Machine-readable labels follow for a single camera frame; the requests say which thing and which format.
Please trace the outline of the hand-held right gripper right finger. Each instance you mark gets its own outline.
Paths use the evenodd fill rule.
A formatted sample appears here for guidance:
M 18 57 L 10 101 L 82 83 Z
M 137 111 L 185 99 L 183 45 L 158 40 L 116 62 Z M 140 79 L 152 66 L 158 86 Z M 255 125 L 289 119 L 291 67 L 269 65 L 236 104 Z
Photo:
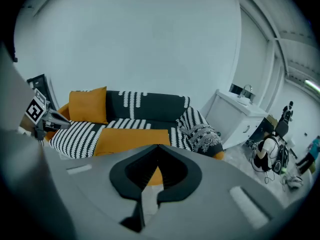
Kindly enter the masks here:
M 160 205 L 142 235 L 155 240 L 268 240 L 283 223 L 284 207 L 260 183 L 227 162 L 170 147 L 202 172 L 186 199 Z

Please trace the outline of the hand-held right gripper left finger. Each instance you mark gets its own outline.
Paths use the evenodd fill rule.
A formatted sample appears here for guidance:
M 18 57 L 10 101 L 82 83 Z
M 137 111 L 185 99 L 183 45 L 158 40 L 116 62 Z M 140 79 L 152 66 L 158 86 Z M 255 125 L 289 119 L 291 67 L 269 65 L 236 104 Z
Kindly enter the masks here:
M 150 240 L 122 224 L 132 217 L 138 203 L 120 196 L 110 181 L 110 171 L 118 162 L 146 147 L 112 155 L 81 159 L 60 159 L 47 148 L 47 166 L 63 213 L 55 216 L 62 226 L 55 229 L 66 240 Z

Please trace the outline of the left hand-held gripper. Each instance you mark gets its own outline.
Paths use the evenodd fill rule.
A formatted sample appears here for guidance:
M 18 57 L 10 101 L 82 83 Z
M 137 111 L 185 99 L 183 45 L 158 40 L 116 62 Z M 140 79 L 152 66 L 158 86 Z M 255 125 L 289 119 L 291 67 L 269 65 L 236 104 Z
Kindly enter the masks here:
M 70 121 L 50 108 L 50 101 L 47 100 L 37 88 L 34 89 L 34 97 L 31 100 L 25 115 L 34 124 L 33 136 L 37 140 L 43 140 L 47 134 L 46 130 L 65 130 L 70 128 Z

